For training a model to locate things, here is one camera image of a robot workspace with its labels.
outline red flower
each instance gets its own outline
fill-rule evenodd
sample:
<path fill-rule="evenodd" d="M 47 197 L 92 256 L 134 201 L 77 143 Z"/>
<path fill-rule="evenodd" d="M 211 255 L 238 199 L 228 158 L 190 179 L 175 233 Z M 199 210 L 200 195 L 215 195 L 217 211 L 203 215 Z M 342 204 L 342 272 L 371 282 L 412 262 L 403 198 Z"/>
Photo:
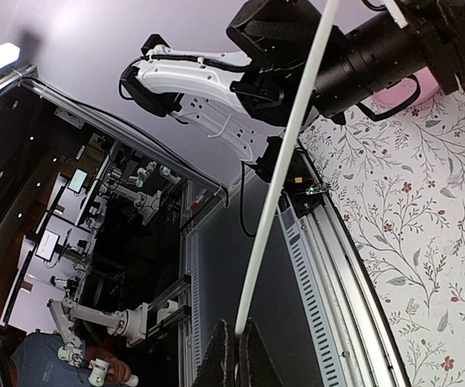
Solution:
<path fill-rule="evenodd" d="M 446 371 L 449 371 L 450 369 L 452 369 L 455 366 L 455 360 L 451 359 L 449 356 L 447 356 L 445 358 L 445 361 L 441 364 L 441 366 Z"/>
<path fill-rule="evenodd" d="M 411 190 L 411 183 L 405 182 L 404 187 L 402 187 L 402 190 L 408 193 Z"/>

